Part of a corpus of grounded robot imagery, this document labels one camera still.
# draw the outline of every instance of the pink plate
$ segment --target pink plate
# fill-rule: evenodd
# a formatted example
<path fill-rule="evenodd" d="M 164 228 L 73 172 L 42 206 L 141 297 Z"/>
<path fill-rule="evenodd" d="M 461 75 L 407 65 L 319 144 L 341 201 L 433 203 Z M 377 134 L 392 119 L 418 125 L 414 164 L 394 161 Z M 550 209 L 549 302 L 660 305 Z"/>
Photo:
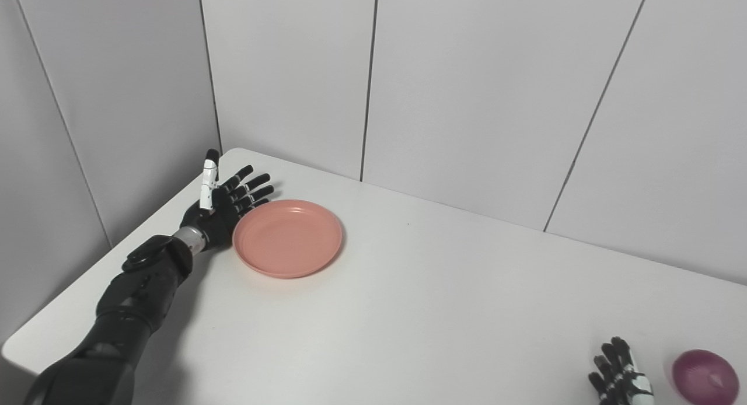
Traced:
<path fill-rule="evenodd" d="M 337 217 L 301 200 L 273 201 L 251 210 L 233 235 L 241 261 L 275 278 L 314 274 L 334 258 L 341 243 Z"/>

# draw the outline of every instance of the black and white robotic hand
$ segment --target black and white robotic hand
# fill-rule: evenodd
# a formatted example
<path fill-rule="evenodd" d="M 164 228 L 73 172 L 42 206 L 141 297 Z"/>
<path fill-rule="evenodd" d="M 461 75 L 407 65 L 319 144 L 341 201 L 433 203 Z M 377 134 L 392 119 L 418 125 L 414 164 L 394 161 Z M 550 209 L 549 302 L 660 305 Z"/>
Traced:
<path fill-rule="evenodd" d="M 272 185 L 262 186 L 270 181 L 267 173 L 241 184 L 253 171 L 254 168 L 247 165 L 223 184 L 218 184 L 218 152 L 209 150 L 205 156 L 200 199 L 184 213 L 174 236 L 187 242 L 193 253 L 231 245 L 233 230 L 241 217 L 266 204 L 266 197 L 275 190 Z"/>
<path fill-rule="evenodd" d="M 654 392 L 646 375 L 638 370 L 630 346 L 614 337 L 602 344 L 604 355 L 594 357 L 599 373 L 589 381 L 599 394 L 599 405 L 654 405 Z"/>
<path fill-rule="evenodd" d="M 236 224 L 267 202 L 269 174 L 241 184 L 245 166 L 217 184 L 218 152 L 208 151 L 200 199 L 171 236 L 155 235 L 128 254 L 96 307 L 96 320 L 79 346 L 50 365 L 32 384 L 24 405 L 130 405 L 134 370 L 150 336 L 192 273 L 193 257 L 231 245 Z"/>

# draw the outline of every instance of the robot finger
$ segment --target robot finger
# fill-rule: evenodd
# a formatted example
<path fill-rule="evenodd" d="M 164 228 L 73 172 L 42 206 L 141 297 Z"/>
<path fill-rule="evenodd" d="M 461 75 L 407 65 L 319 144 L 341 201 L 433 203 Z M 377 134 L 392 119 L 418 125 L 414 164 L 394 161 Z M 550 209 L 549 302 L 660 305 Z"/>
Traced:
<path fill-rule="evenodd" d="M 243 181 L 243 179 L 246 178 L 249 174 L 251 174 L 254 171 L 254 168 L 251 166 L 251 164 L 247 164 L 243 168 L 241 168 L 240 171 L 238 171 L 234 176 L 231 176 L 228 180 L 226 180 L 221 185 L 221 190 L 228 193 L 234 190 L 240 183 Z"/>
<path fill-rule="evenodd" d="M 609 366 L 612 367 L 612 372 L 615 376 L 615 379 L 621 379 L 622 364 L 620 362 L 620 357 L 618 357 L 617 352 L 615 351 L 615 348 L 612 346 L 612 344 L 602 344 L 602 352 L 605 353 L 605 357 L 609 361 Z"/>
<path fill-rule="evenodd" d="M 230 193 L 231 198 L 234 201 L 240 200 L 241 198 L 248 195 L 249 192 L 253 191 L 257 187 L 259 187 L 262 184 L 265 184 L 270 181 L 270 175 L 267 173 L 260 174 L 254 179 L 251 179 L 250 181 L 246 182 L 246 184 L 241 185 L 238 187 L 238 189 L 234 190 Z"/>
<path fill-rule="evenodd" d="M 594 357 L 594 364 L 599 369 L 601 375 L 605 377 L 605 389 L 608 398 L 611 399 L 614 404 L 619 403 L 621 395 L 617 392 L 617 384 L 615 382 L 612 366 L 609 365 L 608 360 L 606 360 L 603 355 L 597 355 L 597 357 Z"/>
<path fill-rule="evenodd" d="M 612 346 L 614 347 L 618 357 L 620 357 L 622 369 L 625 372 L 637 372 L 638 368 L 636 367 L 636 363 L 633 361 L 633 355 L 630 354 L 630 346 L 627 344 L 627 342 L 625 342 L 624 339 L 620 338 L 619 336 L 616 336 L 612 338 Z"/>
<path fill-rule="evenodd" d="M 271 184 L 260 187 L 258 190 L 255 190 L 254 192 L 238 200 L 238 202 L 234 204 L 236 207 L 236 211 L 241 214 L 244 210 L 246 210 L 246 208 L 250 208 L 256 202 L 262 200 L 262 198 L 270 195 L 270 193 L 272 192 L 275 192 L 275 187 L 273 187 L 273 185 Z"/>
<path fill-rule="evenodd" d="M 209 149 L 203 164 L 203 183 L 200 186 L 200 208 L 206 211 L 213 209 L 213 189 L 218 182 L 218 161 L 221 155 L 216 149 Z"/>
<path fill-rule="evenodd" d="M 606 383 L 599 373 L 589 373 L 589 381 L 592 383 L 592 386 L 594 386 L 594 389 L 597 389 L 597 394 L 599 394 L 599 405 L 617 405 L 617 403 L 612 402 L 612 398 L 608 396 Z"/>

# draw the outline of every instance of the white table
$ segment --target white table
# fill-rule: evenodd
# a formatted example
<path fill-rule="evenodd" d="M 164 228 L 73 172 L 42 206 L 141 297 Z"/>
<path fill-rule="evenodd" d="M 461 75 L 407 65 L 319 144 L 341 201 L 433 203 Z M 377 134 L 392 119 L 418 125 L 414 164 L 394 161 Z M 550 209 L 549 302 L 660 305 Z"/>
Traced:
<path fill-rule="evenodd" d="M 630 342 L 663 405 L 685 403 L 667 376 L 683 350 L 713 350 L 747 376 L 745 286 L 246 150 L 222 158 L 221 176 L 245 163 L 280 197 L 333 211 L 343 250 L 298 280 L 232 250 L 198 261 L 142 358 L 136 405 L 592 405 L 587 373 L 611 336 Z M 195 179 L 3 355 L 39 373 L 77 346 L 126 254 L 173 233 L 197 194 Z"/>

